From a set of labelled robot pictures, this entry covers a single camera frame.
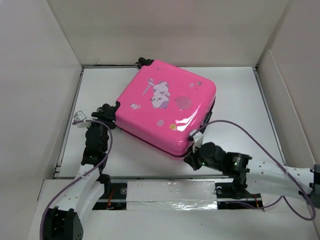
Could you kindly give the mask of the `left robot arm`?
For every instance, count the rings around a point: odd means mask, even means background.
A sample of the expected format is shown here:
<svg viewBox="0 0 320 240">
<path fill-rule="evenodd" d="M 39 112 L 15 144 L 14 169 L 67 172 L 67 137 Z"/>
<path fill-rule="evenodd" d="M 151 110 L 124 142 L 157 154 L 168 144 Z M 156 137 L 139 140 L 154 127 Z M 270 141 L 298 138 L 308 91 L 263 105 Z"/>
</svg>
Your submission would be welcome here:
<svg viewBox="0 0 320 240">
<path fill-rule="evenodd" d="M 113 147 L 112 130 L 116 128 L 116 111 L 107 103 L 87 118 L 82 111 L 73 116 L 72 124 L 85 128 L 85 148 L 74 180 L 58 192 L 47 204 L 40 222 L 41 240 L 81 240 L 82 222 L 99 198 L 111 194 L 111 179 L 103 170 Z"/>
</svg>

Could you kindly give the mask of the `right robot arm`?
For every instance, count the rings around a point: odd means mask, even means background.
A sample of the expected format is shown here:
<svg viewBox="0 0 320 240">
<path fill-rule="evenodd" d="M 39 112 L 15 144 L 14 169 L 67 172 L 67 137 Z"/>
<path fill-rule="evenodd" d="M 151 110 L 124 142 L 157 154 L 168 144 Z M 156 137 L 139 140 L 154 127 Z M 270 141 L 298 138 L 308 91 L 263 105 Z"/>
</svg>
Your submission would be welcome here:
<svg viewBox="0 0 320 240">
<path fill-rule="evenodd" d="M 225 152 L 212 142 L 192 150 L 183 160 L 195 171 L 207 167 L 232 178 L 231 191 L 237 197 L 242 197 L 247 192 L 296 199 L 309 197 L 316 208 L 320 206 L 319 165 L 297 168 L 254 160 L 247 154 Z"/>
</svg>

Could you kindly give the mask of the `pink hard-shell suitcase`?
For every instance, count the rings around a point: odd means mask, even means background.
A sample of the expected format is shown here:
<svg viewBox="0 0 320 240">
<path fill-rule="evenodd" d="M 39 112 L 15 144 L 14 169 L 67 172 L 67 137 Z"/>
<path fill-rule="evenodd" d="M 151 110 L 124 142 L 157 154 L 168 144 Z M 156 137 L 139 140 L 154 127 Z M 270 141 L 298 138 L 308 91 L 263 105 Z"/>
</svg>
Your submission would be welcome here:
<svg viewBox="0 0 320 240">
<path fill-rule="evenodd" d="M 215 83 L 180 67 L 140 57 L 137 74 L 115 102 L 115 125 L 176 158 L 187 154 L 190 132 L 208 122 Z"/>
</svg>

